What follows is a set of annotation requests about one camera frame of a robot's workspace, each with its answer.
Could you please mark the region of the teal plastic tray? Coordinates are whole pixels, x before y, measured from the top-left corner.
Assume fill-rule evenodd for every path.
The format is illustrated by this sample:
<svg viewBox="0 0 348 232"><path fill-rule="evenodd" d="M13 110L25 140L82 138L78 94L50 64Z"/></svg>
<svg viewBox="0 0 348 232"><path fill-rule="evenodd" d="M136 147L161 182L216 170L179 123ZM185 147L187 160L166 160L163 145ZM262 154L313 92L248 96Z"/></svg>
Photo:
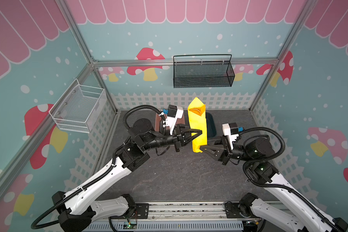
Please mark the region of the teal plastic tray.
<svg viewBox="0 0 348 232"><path fill-rule="evenodd" d="M216 126L213 116L206 112L207 137L213 138L217 135Z"/></svg>

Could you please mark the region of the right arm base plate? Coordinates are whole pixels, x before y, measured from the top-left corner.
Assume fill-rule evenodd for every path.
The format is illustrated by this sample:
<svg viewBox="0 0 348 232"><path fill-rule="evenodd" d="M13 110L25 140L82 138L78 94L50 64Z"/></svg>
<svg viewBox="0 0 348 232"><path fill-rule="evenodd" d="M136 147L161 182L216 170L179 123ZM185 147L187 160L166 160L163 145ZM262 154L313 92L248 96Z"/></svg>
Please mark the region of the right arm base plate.
<svg viewBox="0 0 348 232"><path fill-rule="evenodd" d="M240 203L226 202L224 204L227 218L249 218L249 209Z"/></svg>

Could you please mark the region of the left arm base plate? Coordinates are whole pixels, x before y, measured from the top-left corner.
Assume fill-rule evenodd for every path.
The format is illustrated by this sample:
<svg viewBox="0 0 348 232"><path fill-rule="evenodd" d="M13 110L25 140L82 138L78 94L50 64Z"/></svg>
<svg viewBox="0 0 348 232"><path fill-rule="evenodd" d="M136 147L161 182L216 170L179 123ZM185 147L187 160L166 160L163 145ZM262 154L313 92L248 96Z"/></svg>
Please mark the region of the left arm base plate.
<svg viewBox="0 0 348 232"><path fill-rule="evenodd" d="M129 207L127 218L148 219L149 204L135 204Z"/></svg>

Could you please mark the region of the orange plastic spoon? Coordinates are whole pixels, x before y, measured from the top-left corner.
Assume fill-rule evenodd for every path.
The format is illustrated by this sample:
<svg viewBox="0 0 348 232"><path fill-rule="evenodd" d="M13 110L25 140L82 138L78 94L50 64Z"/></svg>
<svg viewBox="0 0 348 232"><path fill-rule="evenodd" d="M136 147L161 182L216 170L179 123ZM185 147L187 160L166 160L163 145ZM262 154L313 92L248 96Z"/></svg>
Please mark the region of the orange plastic spoon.
<svg viewBox="0 0 348 232"><path fill-rule="evenodd" d="M198 116L202 116L202 114L203 114L201 108L191 108L189 111L193 114L198 115Z"/></svg>

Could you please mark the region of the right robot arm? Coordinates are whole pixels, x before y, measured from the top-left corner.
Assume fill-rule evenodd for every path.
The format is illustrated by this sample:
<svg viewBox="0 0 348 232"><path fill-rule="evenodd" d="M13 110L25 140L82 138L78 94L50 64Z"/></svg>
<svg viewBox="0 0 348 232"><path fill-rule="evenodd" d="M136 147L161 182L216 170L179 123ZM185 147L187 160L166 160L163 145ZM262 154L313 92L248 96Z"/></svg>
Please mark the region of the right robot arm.
<svg viewBox="0 0 348 232"><path fill-rule="evenodd" d="M239 145L243 134L252 131L266 131L280 143L274 152L267 135L253 137L250 144ZM295 189L270 162L282 155L286 143L276 131L266 127L243 129L233 124L223 125L223 136L219 144L203 145L200 150L226 165L231 159L243 161L243 172L255 186L273 194L290 211L277 209L252 193L239 201L239 213L243 217L262 218L286 232L345 232L348 224L342 218L334 218L311 203Z"/></svg>

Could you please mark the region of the pink plastic basket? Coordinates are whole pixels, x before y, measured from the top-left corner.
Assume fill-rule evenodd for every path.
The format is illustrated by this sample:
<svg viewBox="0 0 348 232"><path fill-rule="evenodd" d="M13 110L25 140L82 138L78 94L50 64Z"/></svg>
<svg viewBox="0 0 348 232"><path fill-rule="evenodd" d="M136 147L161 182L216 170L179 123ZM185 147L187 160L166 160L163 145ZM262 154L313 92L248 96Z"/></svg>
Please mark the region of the pink plastic basket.
<svg viewBox="0 0 348 232"><path fill-rule="evenodd" d="M174 117L169 117L168 115L164 114L165 120L165 128L166 132L170 132L170 134L173 134L173 130L177 124L185 124L185 117L184 117L184 110L182 108L179 108ZM164 123L160 125L160 121L162 118L159 115L156 115L156 121L155 121L155 131L160 131L160 129L163 129Z"/></svg>

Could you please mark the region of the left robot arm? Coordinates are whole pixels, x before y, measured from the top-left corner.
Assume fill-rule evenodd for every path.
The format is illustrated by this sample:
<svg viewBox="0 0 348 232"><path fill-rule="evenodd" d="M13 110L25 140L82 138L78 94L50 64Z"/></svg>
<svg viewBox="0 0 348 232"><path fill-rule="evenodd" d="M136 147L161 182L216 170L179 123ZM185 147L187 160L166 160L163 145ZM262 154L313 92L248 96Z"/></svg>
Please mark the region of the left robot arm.
<svg viewBox="0 0 348 232"><path fill-rule="evenodd" d="M129 116L139 110L152 110L160 118L160 130L155 131L151 121L139 119L133 126L127 122ZM53 206L31 224L33 230L59 224L65 232L81 232L97 219L99 206L95 200L120 179L138 169L149 158L151 149L174 146L176 151L186 146L206 130L193 129L176 124L178 106L170 105L160 111L151 105L140 105L129 110L123 124L129 133L125 142L112 155L111 160L83 184L69 192L59 191L53 195Z"/></svg>

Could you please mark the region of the aluminium mounting rail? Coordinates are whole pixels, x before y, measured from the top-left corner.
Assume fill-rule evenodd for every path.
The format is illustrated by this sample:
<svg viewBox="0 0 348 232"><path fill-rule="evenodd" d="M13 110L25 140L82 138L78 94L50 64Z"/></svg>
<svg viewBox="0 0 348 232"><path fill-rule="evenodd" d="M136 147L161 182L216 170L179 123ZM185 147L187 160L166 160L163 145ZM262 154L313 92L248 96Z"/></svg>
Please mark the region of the aluminium mounting rail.
<svg viewBox="0 0 348 232"><path fill-rule="evenodd" d="M132 226L145 227L148 224L159 224L162 227L180 227L184 228L190 224L236 224L242 222L257 223L264 219L271 223L282 225L298 225L300 220L293 215L279 201L264 202L257 200L254 209L250 211L249 218L227 218L223 201L210 202L147 202L149 204L148 219L127 218L129 207L135 203L129 204L123 197L96 201L92 208L97 211L96 221L108 220L119 227Z"/></svg>

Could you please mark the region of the black mesh wall basket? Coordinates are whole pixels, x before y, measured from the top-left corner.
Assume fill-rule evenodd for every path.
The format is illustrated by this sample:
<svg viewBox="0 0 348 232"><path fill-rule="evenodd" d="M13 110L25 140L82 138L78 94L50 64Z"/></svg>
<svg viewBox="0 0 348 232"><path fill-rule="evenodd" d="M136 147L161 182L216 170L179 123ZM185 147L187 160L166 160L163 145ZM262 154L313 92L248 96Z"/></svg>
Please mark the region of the black mesh wall basket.
<svg viewBox="0 0 348 232"><path fill-rule="evenodd" d="M173 56L174 88L231 87L235 78L231 60L227 54Z"/></svg>

